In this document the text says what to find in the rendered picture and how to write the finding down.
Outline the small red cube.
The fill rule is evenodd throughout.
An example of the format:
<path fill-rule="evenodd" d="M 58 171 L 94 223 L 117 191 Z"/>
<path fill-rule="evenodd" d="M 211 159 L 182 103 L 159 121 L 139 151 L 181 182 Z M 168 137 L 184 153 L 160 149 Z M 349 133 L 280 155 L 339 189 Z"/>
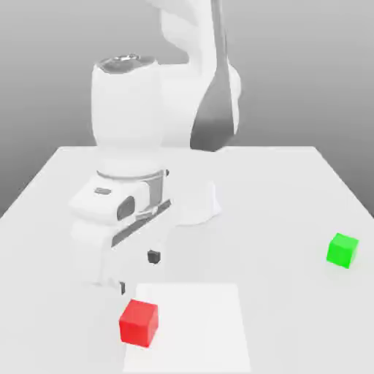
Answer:
<path fill-rule="evenodd" d="M 131 299 L 119 319 L 123 343 L 148 348 L 159 327 L 158 305 Z"/>

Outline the small green cube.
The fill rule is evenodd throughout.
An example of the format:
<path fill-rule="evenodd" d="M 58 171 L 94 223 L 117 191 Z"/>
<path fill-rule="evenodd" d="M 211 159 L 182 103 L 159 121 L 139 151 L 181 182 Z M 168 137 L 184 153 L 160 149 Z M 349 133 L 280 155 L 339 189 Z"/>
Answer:
<path fill-rule="evenodd" d="M 348 269 L 355 259 L 359 240 L 337 233 L 329 243 L 327 261 Z"/>

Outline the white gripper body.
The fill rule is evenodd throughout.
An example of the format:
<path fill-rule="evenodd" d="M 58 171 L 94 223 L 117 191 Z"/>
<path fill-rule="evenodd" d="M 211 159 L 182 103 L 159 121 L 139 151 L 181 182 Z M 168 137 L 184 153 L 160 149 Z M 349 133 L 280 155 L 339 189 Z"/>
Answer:
<path fill-rule="evenodd" d="M 127 257 L 145 252 L 166 237 L 174 224 L 175 207 L 170 200 L 116 224 L 76 218 L 71 228 L 71 256 Z"/>

